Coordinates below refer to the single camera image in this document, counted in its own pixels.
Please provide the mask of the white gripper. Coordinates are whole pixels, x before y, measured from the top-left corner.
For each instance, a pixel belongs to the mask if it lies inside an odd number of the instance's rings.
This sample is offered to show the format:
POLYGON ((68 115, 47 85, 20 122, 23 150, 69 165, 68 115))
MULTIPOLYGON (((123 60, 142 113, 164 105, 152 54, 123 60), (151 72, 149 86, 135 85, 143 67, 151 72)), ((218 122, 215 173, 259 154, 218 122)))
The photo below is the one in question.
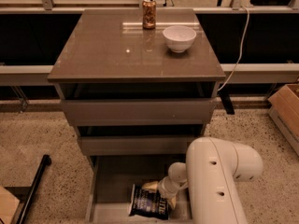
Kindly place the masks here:
POLYGON ((169 176, 165 177, 160 182, 158 181, 152 181, 145 183, 142 186, 142 189, 148 190, 148 191, 157 191, 159 190, 160 195, 168 199, 168 205, 172 210, 176 208, 177 204, 177 198, 175 197, 179 191, 180 185, 178 182, 174 182, 170 179, 169 176))

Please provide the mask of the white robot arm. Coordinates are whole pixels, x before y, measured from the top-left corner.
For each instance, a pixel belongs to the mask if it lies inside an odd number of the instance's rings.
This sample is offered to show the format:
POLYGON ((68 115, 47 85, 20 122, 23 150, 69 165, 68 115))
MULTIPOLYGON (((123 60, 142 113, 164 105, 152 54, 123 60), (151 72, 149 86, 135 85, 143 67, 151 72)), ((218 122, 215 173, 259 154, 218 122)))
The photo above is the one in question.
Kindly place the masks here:
POLYGON ((248 224, 235 183, 263 173, 263 160, 252 147, 201 137, 190 143, 185 162, 175 162, 168 176, 143 188, 158 191, 169 203, 189 191, 193 224, 248 224))

